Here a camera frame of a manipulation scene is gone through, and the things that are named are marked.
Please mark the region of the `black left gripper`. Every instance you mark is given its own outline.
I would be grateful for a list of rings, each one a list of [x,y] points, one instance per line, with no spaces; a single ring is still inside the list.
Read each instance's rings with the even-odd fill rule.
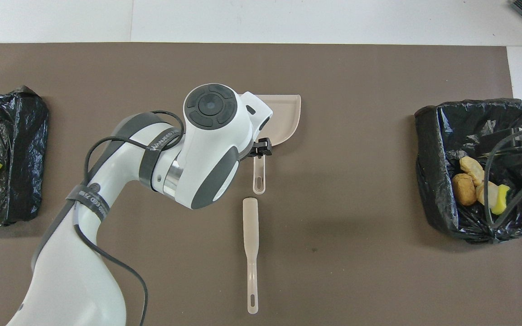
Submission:
[[[257,142],[252,143],[242,158],[262,158],[271,155],[273,155],[273,145],[270,139],[259,139]]]

